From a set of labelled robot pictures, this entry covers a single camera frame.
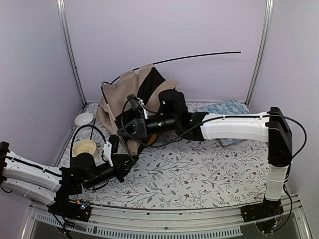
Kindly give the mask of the beige pet tent fabric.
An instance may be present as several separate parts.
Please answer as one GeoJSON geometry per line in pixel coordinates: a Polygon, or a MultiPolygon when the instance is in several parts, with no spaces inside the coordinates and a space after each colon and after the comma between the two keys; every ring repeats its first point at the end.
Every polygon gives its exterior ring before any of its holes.
{"type": "Polygon", "coordinates": [[[144,118],[144,108],[151,116],[160,110],[159,94],[175,89],[177,80],[166,80],[153,64],[133,70],[120,76],[115,84],[103,83],[102,97],[96,111],[96,119],[110,135],[117,135],[118,130],[134,119],[144,118]]]}

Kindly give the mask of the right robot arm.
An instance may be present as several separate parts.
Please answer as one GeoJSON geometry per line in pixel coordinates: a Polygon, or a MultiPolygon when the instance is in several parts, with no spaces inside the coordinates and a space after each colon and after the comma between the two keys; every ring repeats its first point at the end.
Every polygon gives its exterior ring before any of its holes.
{"type": "Polygon", "coordinates": [[[159,111],[151,116],[144,114],[126,120],[126,113],[122,112],[118,135],[142,143],[148,136],[173,130],[179,138],[192,141],[226,138],[265,142],[269,146],[270,172],[258,213],[268,217],[277,209],[293,159],[292,132],[278,107],[258,114],[219,115],[189,112],[184,94],[175,89],[160,92],[158,99],[159,111]]]}

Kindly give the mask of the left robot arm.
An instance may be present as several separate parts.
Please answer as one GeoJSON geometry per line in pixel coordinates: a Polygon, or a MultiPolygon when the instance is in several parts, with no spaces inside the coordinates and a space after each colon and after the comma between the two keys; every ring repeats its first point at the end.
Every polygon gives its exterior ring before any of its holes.
{"type": "Polygon", "coordinates": [[[96,165],[94,157],[82,152],[70,159],[69,167],[50,167],[27,160],[9,149],[9,143],[0,143],[0,185],[17,190],[48,207],[50,213],[81,221],[88,221],[90,203],[85,200],[71,202],[69,197],[84,189],[98,190],[107,181],[124,181],[138,160],[137,156],[118,154],[117,147],[107,143],[104,147],[107,161],[96,165]]]}

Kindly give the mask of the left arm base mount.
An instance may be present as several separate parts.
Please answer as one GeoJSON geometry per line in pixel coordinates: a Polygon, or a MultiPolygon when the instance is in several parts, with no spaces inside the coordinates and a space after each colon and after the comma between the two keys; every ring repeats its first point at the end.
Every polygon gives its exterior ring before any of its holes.
{"type": "Polygon", "coordinates": [[[65,197],[58,198],[52,205],[48,206],[48,211],[63,218],[88,222],[92,208],[89,201],[83,199],[70,201],[69,197],[65,197]]]}

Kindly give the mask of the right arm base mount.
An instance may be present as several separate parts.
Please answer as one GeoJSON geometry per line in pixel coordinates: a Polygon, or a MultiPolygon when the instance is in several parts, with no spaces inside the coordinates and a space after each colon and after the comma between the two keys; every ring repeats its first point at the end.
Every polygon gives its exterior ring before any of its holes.
{"type": "Polygon", "coordinates": [[[257,204],[249,204],[240,208],[241,216],[244,222],[251,222],[281,215],[284,209],[281,200],[269,201],[266,198],[257,204]]]}

